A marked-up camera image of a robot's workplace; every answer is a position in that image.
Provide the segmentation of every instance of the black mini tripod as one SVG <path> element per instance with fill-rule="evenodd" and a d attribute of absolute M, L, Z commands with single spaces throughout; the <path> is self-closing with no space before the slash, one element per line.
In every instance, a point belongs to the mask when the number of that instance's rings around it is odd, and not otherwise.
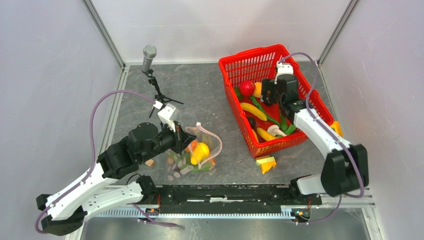
<path fill-rule="evenodd" d="M 169 98 L 162 94 L 161 89 L 159 88 L 158 81 L 156 80 L 156 77 L 153 76 L 153 69 L 149 69 L 147 72 L 143 72 L 148 77 L 148 83 L 154 86 L 154 89 L 156 89 L 157 94 L 154 95 L 154 99 L 158 100 L 162 104 L 166 104 L 169 102 L 176 102 L 179 104 L 184 104 L 183 102 L 174 100 L 172 98 Z M 151 109 L 150 115 L 148 118 L 152 117 L 153 112 L 155 111 L 155 108 L 153 107 Z"/>

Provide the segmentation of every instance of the black cable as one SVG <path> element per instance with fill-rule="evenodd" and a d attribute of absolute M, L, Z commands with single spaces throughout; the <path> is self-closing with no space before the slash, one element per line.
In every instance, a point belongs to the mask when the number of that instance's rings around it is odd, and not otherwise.
<path fill-rule="evenodd" d="M 134 175 L 132 175 L 132 176 L 130 176 L 130 177 L 128 178 L 128 180 L 126 181 L 126 184 L 125 184 L 125 185 L 128 185 L 128 183 L 130 182 L 130 180 L 131 180 L 134 176 L 136 176 L 136 175 L 138 175 L 138 176 L 140 176 L 140 177 L 141 177 L 140 173 L 136 173 L 136 174 L 134 174 Z"/>

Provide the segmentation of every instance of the red plastic basket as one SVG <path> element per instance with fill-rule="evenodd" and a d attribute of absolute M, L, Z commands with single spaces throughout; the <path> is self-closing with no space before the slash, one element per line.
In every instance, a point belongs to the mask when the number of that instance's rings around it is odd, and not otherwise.
<path fill-rule="evenodd" d="M 308 138 L 302 131 L 297 130 L 291 135 L 259 143 L 254 137 L 253 130 L 250 128 L 246 114 L 242 110 L 233 90 L 233 87 L 238 87 L 241 82 L 246 80 L 256 83 L 262 81 L 264 78 L 275 78 L 275 66 L 277 61 L 287 55 L 289 55 L 287 49 L 283 45 L 277 44 L 242 51 L 236 55 L 223 57 L 218 61 L 219 68 L 222 72 L 225 95 L 249 148 L 250 154 L 254 158 L 301 144 Z M 294 61 L 292 57 L 288 58 L 286 62 L 293 66 L 294 75 L 299 81 L 299 98 L 305 99 L 311 86 L 301 73 L 299 64 Z M 334 119 L 316 90 L 312 91 L 309 103 L 328 125 L 333 124 Z"/>

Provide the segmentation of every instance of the white wall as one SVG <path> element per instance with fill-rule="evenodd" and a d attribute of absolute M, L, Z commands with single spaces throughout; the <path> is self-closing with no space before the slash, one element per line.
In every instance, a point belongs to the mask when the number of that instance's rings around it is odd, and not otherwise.
<path fill-rule="evenodd" d="M 0 239 L 59 239 L 34 230 L 36 197 L 90 166 L 90 113 L 119 74 L 80 0 L 1 1 Z M 95 119 L 97 143 L 108 108 Z"/>
<path fill-rule="evenodd" d="M 349 0 L 93 0 L 119 53 L 142 62 L 217 62 L 274 44 L 317 59 Z"/>
<path fill-rule="evenodd" d="M 345 136 L 368 149 L 389 240 L 423 238 L 423 9 L 422 0 L 361 1 L 323 66 Z"/>

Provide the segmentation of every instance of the purple cable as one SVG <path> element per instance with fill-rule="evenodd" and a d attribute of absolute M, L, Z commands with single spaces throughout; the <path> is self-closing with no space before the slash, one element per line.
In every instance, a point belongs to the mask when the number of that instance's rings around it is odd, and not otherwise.
<path fill-rule="evenodd" d="M 69 193 L 71 193 L 72 191 L 74 191 L 76 188 L 78 188 L 78 186 L 82 185 L 85 183 L 85 181 L 90 177 L 90 175 L 93 173 L 94 171 L 94 167 L 96 165 L 96 148 L 94 146 L 94 134 L 93 134 L 93 121 L 94 121 L 94 115 L 96 113 L 97 108 L 99 107 L 100 103 L 103 102 L 103 100 L 105 100 L 107 97 L 114 95 L 114 94 L 119 94 L 119 93 L 126 93 L 126 94 L 132 94 L 132 95 L 136 95 L 139 96 L 140 98 L 143 98 L 149 102 L 151 102 L 152 104 L 155 104 L 156 101 L 148 98 L 147 96 L 140 94 L 138 92 L 135 91 L 131 91 L 131 90 L 116 90 L 116 91 L 111 91 L 109 93 L 107 93 L 106 95 L 102 96 L 97 103 L 95 104 L 92 112 L 91 112 L 91 116 L 90 116 L 90 129 L 89 129 L 89 134 L 90 134 L 90 143 L 91 143 L 91 166 L 87 172 L 87 174 L 81 179 L 81 181 L 77 184 L 75 184 L 74 186 L 72 186 L 70 189 L 68 189 L 67 191 L 65 191 L 61 196 L 59 196 L 58 198 L 56 198 L 55 200 L 53 200 L 48 206 L 45 207 L 45 209 L 43 211 L 41 211 L 41 213 L 38 215 L 37 219 L 35 220 L 35 231 L 37 231 L 37 233 L 39 234 L 46 234 L 46 232 L 43 232 L 40 228 L 39 228 L 39 222 L 41 220 L 41 218 L 43 217 L 43 215 L 45 213 L 47 213 L 47 211 L 51 208 L 51 206 L 57 204 L 61 199 L 63 199 L 65 196 L 67 196 Z"/>
<path fill-rule="evenodd" d="M 359 188 L 360 188 L 359 195 L 352 195 L 352 194 L 349 194 L 349 193 L 345 193 L 345 195 L 352 197 L 352 198 L 362 198 L 364 196 L 364 193 L 365 193 L 364 182 L 362 181 L 362 177 L 361 177 L 361 174 L 359 172 L 358 166 L 356 165 L 356 163 L 354 161 L 354 157 L 352 156 L 352 154 L 348 150 L 348 148 L 342 142 L 339 141 L 339 138 L 337 138 L 337 136 L 335 134 L 333 134 L 330 130 L 327 129 L 325 123 L 323 123 L 320 119 L 317 118 L 317 116 L 315 116 L 315 114 L 311 111 L 311 108 L 309 106 L 309 99 L 311 97 L 312 90 L 314 90 L 315 82 L 317 81 L 317 75 L 319 74 L 318 67 L 315 64 L 314 60 L 312 59 L 311 56 L 309 56 L 308 54 L 306 54 L 304 52 L 294 52 L 292 54 L 289 54 L 289 55 L 283 57 L 278 63 L 284 63 L 286 61 L 286 59 L 288 59 L 288 58 L 290 58 L 294 55 L 303 55 L 303 56 L 307 57 L 310 60 L 311 64 L 314 66 L 314 75 L 313 75 L 312 86 L 310 87 L 310 90 L 308 91 L 308 93 L 306 95 L 306 109 L 307 109 L 308 113 L 334 139 L 334 141 L 336 141 L 341 146 L 341 148 L 346 152 L 347 157 L 349 158 L 349 161 L 352 164 L 353 170 L 355 171 L 356 177 L 358 179 Z M 319 220 L 310 221 L 308 223 L 305 223 L 305 222 L 301 223 L 300 222 L 298 224 L 307 225 L 307 224 L 319 223 L 323 220 L 326 220 L 326 219 L 330 218 L 337 211 L 337 209 L 339 209 L 341 203 L 342 203 L 342 195 L 340 194 L 340 199 L 338 201 L 337 206 L 328 216 L 326 216 L 322 219 L 319 219 Z"/>
<path fill-rule="evenodd" d="M 153 218 L 149 217 L 149 215 L 147 215 L 139 206 L 137 206 L 135 203 L 131 203 L 131 205 L 136 208 L 137 210 L 140 211 L 141 214 L 143 214 L 143 216 L 145 216 L 146 219 L 148 219 L 149 221 L 147 221 L 147 224 L 155 224 L 155 225 L 159 225 L 162 227 L 177 227 L 178 225 L 172 222 L 158 222 L 156 220 L 154 220 Z"/>

